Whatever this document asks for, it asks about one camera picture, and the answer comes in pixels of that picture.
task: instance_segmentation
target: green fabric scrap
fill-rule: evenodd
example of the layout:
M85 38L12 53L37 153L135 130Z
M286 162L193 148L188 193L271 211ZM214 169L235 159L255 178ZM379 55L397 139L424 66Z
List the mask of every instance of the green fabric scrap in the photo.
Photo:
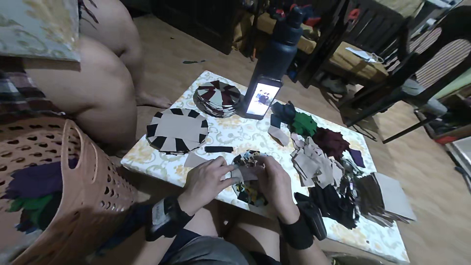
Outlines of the green fabric scrap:
M30 220L38 226L39 217L46 205L52 200L52 194L39 198L16 198L10 205L9 212L17 212L24 208L28 210Z
M305 113L296 112L293 123L291 124L293 132L308 137L316 133L317 123L310 115Z

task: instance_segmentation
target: table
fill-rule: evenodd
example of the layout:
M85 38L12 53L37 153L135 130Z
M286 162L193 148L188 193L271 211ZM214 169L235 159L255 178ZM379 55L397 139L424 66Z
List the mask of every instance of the table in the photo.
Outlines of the table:
M270 127L271 110L268 110L263 120L252 120L233 115L228 118L215 118L203 114L193 102L193 94L198 86L203 83L220 80L230 85L236 86L242 94L245 94L247 88L232 82L222 76L209 71L204 71L193 84L183 93L183 95L172 105L172 108L188 108L198 111L208 120L209 134L206 138L208 146L232 146L233 153L206 153L204 148L199 148L195 153L205 159L213 159L217 156L223 156L230 164L232 159L244 153L246 150L259 150L273 156L291 176L292 191L308 195L306 187L301 187L299 175L291 162L291 152L294 151L292 141L288 146L281 146L267 133ZM317 125L323 128L329 128L335 132L341 132L344 139L350 143L352 149L360 150L363 156L366 174L376 172L371 155L368 151L363 135L354 132L348 128L334 124L302 109L296 108L296 111L311 115L317 122ZM282 124L281 130L289 135L289 130L285 124ZM129 170L143 173L177 186L183 187L186 181L186 175L191 168L184 167L183 164L188 154L185 155L165 155L149 146L144 135L136 145L121 160L121 164ZM270 207L255 207L237 199L232 187L224 189L216 199L237 207L255 212L257 214L274 218L274 213ZM406 248L402 241L399 229L394 223L391 228L384 228L369 221L362 216L357 223L358 227L348 230L343 225L330 218L324 218L327 229L327 237L345 243L347 245L365 250L367 252L379 255L387 260L400 263L409 263Z

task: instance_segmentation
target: bare foot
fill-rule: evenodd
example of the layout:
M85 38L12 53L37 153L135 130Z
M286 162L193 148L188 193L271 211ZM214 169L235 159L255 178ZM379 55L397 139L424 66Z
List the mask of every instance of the bare foot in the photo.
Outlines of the bare foot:
M152 106L157 108L170 108L172 102L166 97L157 97L145 91L136 95L137 106Z

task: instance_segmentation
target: hand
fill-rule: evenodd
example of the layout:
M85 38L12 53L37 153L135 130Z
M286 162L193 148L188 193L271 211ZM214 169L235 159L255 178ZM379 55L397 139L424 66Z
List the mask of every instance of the hand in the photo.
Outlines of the hand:
M264 165L265 171L257 174L260 188L278 213L284 224L298 221L300 213L294 204L291 191L291 178L272 156L256 157L257 165Z
M239 178L221 180L222 176L234 169L234 165L227 165L226 160L219 156L190 170L185 191L178 197L180 208L192 216L223 189L242 181Z

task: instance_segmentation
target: phone screen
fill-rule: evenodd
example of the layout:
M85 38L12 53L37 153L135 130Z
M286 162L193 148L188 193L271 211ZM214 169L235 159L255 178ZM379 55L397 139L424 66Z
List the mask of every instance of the phone screen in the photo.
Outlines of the phone screen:
M280 90L279 87L258 83L247 108L247 113L265 115L278 90Z

